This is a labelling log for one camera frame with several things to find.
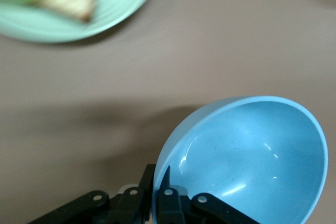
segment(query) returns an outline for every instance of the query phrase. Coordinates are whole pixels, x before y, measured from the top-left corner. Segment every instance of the green plate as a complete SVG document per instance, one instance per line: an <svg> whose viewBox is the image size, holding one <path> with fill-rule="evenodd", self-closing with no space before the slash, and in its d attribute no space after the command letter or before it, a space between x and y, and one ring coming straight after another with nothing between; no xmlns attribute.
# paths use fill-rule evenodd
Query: green plate
<svg viewBox="0 0 336 224"><path fill-rule="evenodd" d="M97 0L90 23L81 23L42 8L0 4L0 33L35 42L67 42L98 34L123 21L146 0Z"/></svg>

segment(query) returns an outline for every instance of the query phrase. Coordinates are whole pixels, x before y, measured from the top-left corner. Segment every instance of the mint green plate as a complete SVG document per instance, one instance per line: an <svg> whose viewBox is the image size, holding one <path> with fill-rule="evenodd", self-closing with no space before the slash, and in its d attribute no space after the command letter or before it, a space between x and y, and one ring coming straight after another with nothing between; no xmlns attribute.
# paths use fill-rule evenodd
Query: mint green plate
<svg viewBox="0 0 336 224"><path fill-rule="evenodd" d="M46 43L67 42L98 34L123 21L146 0L98 0L93 19L81 23L42 8L0 4L0 33Z"/></svg>

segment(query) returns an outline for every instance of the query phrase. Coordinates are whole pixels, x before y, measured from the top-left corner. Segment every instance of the blue bowl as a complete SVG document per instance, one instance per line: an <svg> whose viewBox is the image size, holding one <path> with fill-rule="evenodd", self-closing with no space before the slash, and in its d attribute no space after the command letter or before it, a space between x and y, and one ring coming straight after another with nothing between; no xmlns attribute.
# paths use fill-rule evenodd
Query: blue bowl
<svg viewBox="0 0 336 224"><path fill-rule="evenodd" d="M261 224L304 223L328 168L326 138L314 116L280 97L235 97L206 105L171 134L157 161L157 192L171 185L192 198L210 193Z"/></svg>

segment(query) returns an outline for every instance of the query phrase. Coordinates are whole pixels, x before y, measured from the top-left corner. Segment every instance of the light blue bowl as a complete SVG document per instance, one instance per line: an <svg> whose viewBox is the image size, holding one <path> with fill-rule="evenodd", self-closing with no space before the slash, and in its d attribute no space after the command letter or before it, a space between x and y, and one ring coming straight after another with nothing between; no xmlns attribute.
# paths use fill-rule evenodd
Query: light blue bowl
<svg viewBox="0 0 336 224"><path fill-rule="evenodd" d="M154 176L153 220L163 175L191 198L210 193L261 224L304 223L321 195L328 150L321 126L280 97L236 97L188 116L165 143Z"/></svg>

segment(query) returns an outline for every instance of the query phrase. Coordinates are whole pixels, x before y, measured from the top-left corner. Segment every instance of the tabletop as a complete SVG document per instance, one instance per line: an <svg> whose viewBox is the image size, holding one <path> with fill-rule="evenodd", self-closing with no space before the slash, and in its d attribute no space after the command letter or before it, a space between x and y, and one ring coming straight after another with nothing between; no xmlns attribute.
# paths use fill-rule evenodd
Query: tabletop
<svg viewBox="0 0 336 224"><path fill-rule="evenodd" d="M80 41L0 36L0 222L113 195L197 108L276 95L325 132L328 178L307 223L335 223L335 41L336 0L148 0Z"/></svg>

